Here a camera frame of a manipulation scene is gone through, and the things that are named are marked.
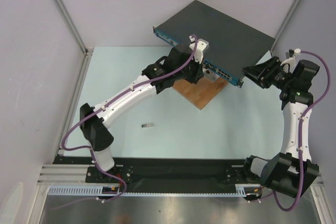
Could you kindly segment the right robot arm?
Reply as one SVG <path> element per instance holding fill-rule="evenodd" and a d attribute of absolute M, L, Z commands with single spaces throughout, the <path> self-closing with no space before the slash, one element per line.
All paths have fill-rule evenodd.
<path fill-rule="evenodd" d="M 278 57 L 245 67 L 247 78 L 266 89 L 280 89 L 279 99 L 284 120 L 280 152 L 270 160 L 257 156 L 245 159 L 242 178 L 248 183 L 260 179 L 260 184 L 278 193 L 295 198 L 301 196 L 319 174 L 311 161 L 308 144 L 309 117 L 313 95 L 311 81 L 320 67 L 309 60 L 300 60 L 293 72 L 284 70 Z"/>

